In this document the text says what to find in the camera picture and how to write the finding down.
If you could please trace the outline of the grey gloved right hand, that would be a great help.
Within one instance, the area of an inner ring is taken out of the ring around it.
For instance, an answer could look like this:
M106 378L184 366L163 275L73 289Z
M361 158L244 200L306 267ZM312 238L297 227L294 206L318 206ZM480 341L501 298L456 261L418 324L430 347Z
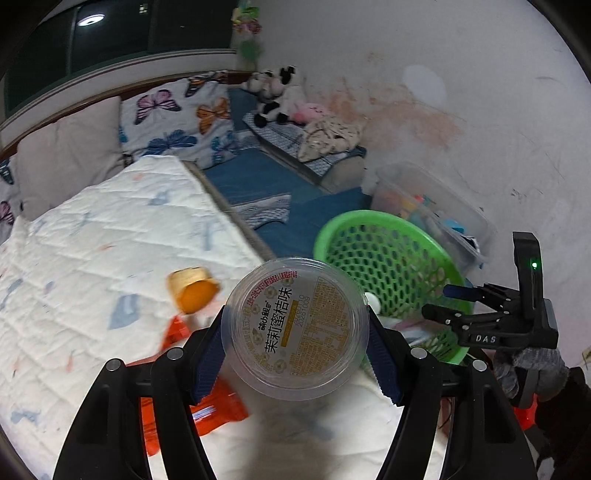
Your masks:
M521 351L497 350L493 359L494 373L509 399L522 394L518 374L533 373L532 393L542 401L552 399L565 387L569 368L558 349L526 348Z

